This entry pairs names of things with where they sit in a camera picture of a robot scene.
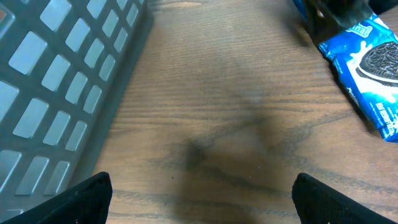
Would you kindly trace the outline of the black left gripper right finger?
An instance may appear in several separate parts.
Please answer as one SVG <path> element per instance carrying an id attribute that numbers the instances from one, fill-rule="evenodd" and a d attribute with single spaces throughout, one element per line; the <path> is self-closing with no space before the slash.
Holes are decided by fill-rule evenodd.
<path id="1" fill-rule="evenodd" d="M 292 200 L 305 224 L 395 224 L 306 173 L 297 176 Z"/>

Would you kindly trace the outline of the blue Oreo cookie pack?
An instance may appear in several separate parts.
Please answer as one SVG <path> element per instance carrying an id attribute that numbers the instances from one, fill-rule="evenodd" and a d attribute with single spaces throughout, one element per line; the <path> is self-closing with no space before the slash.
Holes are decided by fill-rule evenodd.
<path id="1" fill-rule="evenodd" d="M 303 0 L 293 1 L 304 21 Z M 373 14 L 332 38 L 314 43 L 381 137 L 397 142 L 397 36 Z"/>

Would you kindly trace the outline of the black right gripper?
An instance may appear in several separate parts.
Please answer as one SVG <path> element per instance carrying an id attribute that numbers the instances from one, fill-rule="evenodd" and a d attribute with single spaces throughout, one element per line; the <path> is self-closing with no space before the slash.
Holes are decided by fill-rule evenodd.
<path id="1" fill-rule="evenodd" d="M 307 29 L 319 44 L 397 6 L 397 0 L 303 0 Z"/>

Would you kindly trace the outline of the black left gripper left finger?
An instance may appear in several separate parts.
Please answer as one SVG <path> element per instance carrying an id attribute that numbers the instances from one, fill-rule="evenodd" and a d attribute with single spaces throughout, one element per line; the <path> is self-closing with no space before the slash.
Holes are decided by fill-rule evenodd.
<path id="1" fill-rule="evenodd" d="M 113 194 L 107 172 L 100 172 L 2 224 L 105 224 Z"/>

